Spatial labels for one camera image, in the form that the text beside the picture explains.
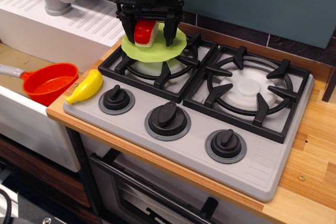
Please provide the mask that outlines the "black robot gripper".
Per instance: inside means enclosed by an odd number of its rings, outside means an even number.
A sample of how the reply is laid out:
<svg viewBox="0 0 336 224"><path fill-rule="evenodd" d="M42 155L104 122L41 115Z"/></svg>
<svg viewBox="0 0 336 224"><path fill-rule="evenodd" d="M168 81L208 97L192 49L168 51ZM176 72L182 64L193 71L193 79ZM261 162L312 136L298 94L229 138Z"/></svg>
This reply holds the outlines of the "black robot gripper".
<svg viewBox="0 0 336 224"><path fill-rule="evenodd" d="M177 27L184 20L183 0L114 0L116 15L121 19L129 42L135 44L134 31L136 19L154 19L164 21L166 46L173 44Z"/></svg>

